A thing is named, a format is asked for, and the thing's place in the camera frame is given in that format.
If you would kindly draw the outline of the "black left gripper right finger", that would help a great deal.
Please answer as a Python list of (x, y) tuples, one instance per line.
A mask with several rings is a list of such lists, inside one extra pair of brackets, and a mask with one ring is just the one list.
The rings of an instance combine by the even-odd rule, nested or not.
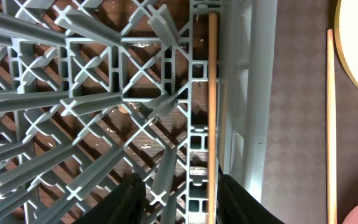
[(218, 166), (218, 213), (223, 224), (284, 224)]

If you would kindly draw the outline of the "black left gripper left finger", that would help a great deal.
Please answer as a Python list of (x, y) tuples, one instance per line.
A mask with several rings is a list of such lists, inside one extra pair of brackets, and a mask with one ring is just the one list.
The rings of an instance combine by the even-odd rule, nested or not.
[(141, 224), (145, 201), (145, 183), (132, 173), (73, 224)]

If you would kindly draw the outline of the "wooden chopstick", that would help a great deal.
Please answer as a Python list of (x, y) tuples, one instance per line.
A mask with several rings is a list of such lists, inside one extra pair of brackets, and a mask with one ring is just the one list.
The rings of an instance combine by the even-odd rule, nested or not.
[(337, 131), (334, 34), (326, 31), (326, 183), (327, 223), (337, 224)]
[(208, 19), (208, 224), (215, 224), (218, 14), (209, 13)]

